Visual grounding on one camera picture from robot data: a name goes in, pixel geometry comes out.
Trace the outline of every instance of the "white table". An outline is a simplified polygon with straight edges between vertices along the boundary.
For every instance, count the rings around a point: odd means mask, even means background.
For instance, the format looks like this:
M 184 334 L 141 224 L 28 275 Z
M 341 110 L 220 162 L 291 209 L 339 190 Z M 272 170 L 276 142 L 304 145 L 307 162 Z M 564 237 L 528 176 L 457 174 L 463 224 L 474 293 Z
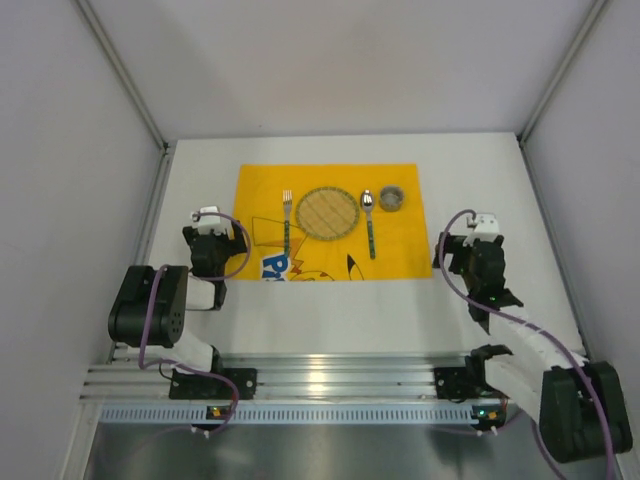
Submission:
M 505 236 L 507 287 L 536 323 L 583 350 L 520 150 L 508 133 L 182 140 L 150 263 L 190 265 L 182 227 L 202 206 L 232 212 L 241 165 L 341 162 L 417 164 L 431 249 L 459 210 L 495 213 Z M 463 221 L 455 231 L 467 231 Z M 487 342 L 438 270 L 425 280 L 230 280 L 228 287 L 221 311 L 187 314 L 189 327 L 223 355 L 439 355 Z

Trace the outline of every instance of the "spoon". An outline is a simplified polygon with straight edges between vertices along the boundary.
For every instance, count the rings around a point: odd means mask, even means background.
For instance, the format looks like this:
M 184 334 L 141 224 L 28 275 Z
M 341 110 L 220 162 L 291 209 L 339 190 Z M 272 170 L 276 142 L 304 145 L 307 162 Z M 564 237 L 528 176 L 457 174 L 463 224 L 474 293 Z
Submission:
M 365 190 L 360 197 L 360 204 L 362 210 L 367 215 L 367 233 L 369 235 L 369 257 L 371 260 L 376 258 L 376 247 L 373 242 L 373 219 L 371 218 L 371 212 L 373 212 L 374 197 L 371 190 Z

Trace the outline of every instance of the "white wall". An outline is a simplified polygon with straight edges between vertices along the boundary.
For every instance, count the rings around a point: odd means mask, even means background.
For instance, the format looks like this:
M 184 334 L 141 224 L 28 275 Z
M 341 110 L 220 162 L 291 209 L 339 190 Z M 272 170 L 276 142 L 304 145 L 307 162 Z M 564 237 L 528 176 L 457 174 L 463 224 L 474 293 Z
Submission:
M 170 139 L 519 131 L 588 0 L 93 0 Z
M 616 0 L 529 142 L 596 357 L 640 438 L 640 2 Z M 629 478 L 640 477 L 640 468 Z
M 68 0 L 0 16 L 0 476 L 53 478 L 158 151 Z

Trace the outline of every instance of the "small bowl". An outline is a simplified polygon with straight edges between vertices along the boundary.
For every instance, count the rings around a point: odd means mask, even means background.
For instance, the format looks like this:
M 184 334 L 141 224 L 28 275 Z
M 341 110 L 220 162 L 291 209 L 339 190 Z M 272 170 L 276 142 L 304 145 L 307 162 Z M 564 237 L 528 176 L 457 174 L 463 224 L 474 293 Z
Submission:
M 400 187 L 387 185 L 380 190 L 380 208 L 385 212 L 397 212 L 404 201 L 404 192 Z

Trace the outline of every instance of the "round plate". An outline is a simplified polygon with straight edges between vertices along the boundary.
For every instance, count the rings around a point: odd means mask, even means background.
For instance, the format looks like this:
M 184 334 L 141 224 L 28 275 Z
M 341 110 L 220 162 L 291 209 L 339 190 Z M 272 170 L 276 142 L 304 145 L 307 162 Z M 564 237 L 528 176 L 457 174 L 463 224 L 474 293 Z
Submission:
M 358 224 L 360 207 L 355 198 L 341 188 L 321 187 L 311 190 L 296 206 L 296 222 L 310 237 L 336 240 Z

